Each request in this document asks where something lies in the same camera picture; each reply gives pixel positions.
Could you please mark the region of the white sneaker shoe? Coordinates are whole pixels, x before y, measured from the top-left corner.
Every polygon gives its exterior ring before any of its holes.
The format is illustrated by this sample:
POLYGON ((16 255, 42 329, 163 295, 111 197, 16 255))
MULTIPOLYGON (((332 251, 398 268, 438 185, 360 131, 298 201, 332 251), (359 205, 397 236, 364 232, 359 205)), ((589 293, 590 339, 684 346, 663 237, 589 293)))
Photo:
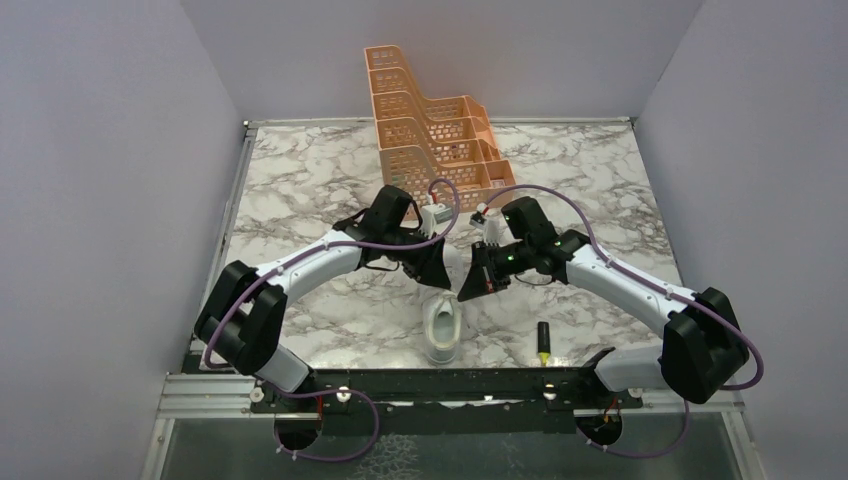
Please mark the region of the white sneaker shoe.
POLYGON ((443 251, 450 286, 447 289, 420 285, 424 354, 435 365, 447 365, 457 356, 464 331, 463 310, 457 299, 465 268, 460 252, 451 245, 443 251))

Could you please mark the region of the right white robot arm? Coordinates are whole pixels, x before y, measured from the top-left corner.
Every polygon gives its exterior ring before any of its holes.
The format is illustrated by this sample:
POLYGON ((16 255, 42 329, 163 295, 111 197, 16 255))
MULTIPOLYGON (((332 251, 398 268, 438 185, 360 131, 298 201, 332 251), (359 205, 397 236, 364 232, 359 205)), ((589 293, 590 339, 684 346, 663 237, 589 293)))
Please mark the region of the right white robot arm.
POLYGON ((538 243, 526 237, 512 244, 477 242, 458 294, 471 300, 506 289, 514 275, 534 269, 553 280, 587 290, 645 324, 659 346, 612 350, 594 357, 590 372, 577 380, 579 398, 600 407, 616 392, 669 389, 696 404, 713 394, 749 360, 734 334, 738 323, 728 298, 709 288, 702 293, 645 276, 637 281, 595 252, 587 235, 567 230, 538 243))

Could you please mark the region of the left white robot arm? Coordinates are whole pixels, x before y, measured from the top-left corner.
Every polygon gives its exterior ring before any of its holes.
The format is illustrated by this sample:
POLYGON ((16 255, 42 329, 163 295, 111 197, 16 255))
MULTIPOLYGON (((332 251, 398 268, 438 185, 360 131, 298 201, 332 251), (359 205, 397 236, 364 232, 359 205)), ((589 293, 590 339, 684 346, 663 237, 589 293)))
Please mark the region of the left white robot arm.
POLYGON ((445 236, 458 218, 429 192, 424 206, 406 191, 383 186, 371 205, 334 223, 317 241, 283 258, 252 267, 224 267, 194 326, 205 343, 202 366, 232 368, 276 386, 285 407, 298 411, 313 401, 312 368, 281 346, 285 311, 341 275, 387 258, 418 284, 448 289, 445 236))

